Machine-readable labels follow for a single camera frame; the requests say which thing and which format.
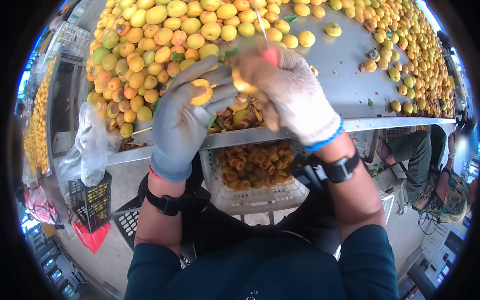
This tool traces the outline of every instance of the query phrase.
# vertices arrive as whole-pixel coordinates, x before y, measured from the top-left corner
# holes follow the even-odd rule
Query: black wrist strap
[[[159,198],[153,195],[147,188],[146,197],[153,206],[158,208],[159,213],[166,216],[176,216],[178,212],[185,207],[186,202],[191,198],[191,195],[184,194],[180,198],[163,195],[162,198]]]
[[[360,161],[360,155],[357,151],[352,158],[343,157],[333,164],[321,163],[325,175],[332,183],[341,183],[349,180],[353,176],[353,170]]]

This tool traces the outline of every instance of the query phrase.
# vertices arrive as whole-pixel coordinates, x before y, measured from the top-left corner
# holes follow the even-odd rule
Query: red knife handle
[[[278,51],[275,47],[263,50],[260,55],[262,58],[278,68]]]

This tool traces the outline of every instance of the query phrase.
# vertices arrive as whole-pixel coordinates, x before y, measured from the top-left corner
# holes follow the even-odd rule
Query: floor
[[[77,25],[93,32],[98,21],[98,12],[103,9],[104,3],[104,0],[93,0]],[[442,125],[442,127],[447,134],[454,129],[452,124],[445,124]],[[448,151],[445,153],[444,164],[446,163],[447,155]],[[107,168],[107,171],[113,176],[111,197],[112,212],[136,195],[138,185],[148,170],[148,163],[148,160],[144,160],[114,165]],[[379,164],[378,157],[375,157],[370,168],[372,168],[374,164]],[[456,162],[454,169],[458,174],[460,174],[461,168],[462,162]],[[391,187],[394,178],[391,171],[380,174],[379,180],[375,180],[377,188],[381,191],[386,191]],[[288,215],[294,210],[295,209],[289,209],[275,212],[275,223],[279,222],[283,216]],[[395,211],[396,204],[392,209],[386,229],[395,255],[396,268],[400,270],[407,257],[421,245],[425,235],[420,228],[417,227],[417,212],[409,209],[404,215],[398,216],[395,214]],[[268,213],[247,215],[245,216],[245,222],[249,225],[269,224]],[[69,239],[67,235],[63,234],[62,236],[64,238],[61,239],[68,254],[81,265],[82,269],[96,278],[100,283],[107,282],[117,289],[120,294],[123,294],[127,286],[127,271],[133,253],[115,224],[113,222],[110,224],[110,230],[96,254],[93,254],[83,246],[78,237]]]

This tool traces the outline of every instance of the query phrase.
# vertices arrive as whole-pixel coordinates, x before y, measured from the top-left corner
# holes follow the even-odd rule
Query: seated worker
[[[377,153],[386,166],[409,159],[406,199],[397,200],[400,214],[411,205],[420,216],[428,213],[435,221],[456,223],[471,210],[477,179],[467,186],[453,171],[456,133],[448,136],[448,161],[442,171],[447,138],[440,126],[432,125],[431,135],[427,131],[416,131],[398,137],[391,141],[390,147],[379,139]]]
[[[294,216],[283,227],[250,227],[208,200],[201,207],[194,198],[181,198],[191,161],[206,137],[205,126],[215,112],[234,103],[237,93],[230,66],[208,72],[217,64],[214,55],[196,62],[173,79],[155,114],[156,150],[125,299],[398,299],[395,262],[375,184],[305,59],[283,49],[278,54],[278,68],[258,50],[234,57],[232,67],[239,67],[246,82],[268,95],[282,124],[324,161],[329,194],[306,200],[284,219]],[[197,78],[216,87],[207,104],[192,107],[196,88],[190,81]],[[347,163],[335,168],[341,159]],[[334,171],[342,167],[346,173]],[[328,226],[322,218],[330,201],[336,221]],[[338,262],[310,239],[313,231],[321,236],[332,230],[342,244]],[[182,270],[179,257],[185,246],[195,261]]]
[[[39,187],[28,189],[24,184],[23,197],[19,201],[25,206],[29,219],[34,217],[39,222],[52,225],[69,223],[69,209],[63,199],[56,178],[53,175],[40,178]]]

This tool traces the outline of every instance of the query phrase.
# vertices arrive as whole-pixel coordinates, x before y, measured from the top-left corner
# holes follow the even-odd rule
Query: gloved hand
[[[455,133],[448,136],[448,158],[455,160]]]
[[[243,79],[268,95],[281,118],[305,149],[316,151],[341,133],[343,122],[325,98],[305,59],[279,48],[279,68],[263,60],[258,50],[231,60]]]
[[[206,137],[206,125],[214,113],[235,102],[237,90],[232,84],[231,68],[220,67],[215,55],[208,56],[182,71],[161,97],[154,115],[152,136],[155,151],[150,158],[152,171],[171,182],[187,180],[192,159]],[[190,104],[196,87],[190,81],[203,78],[213,89],[211,99],[202,106]]]

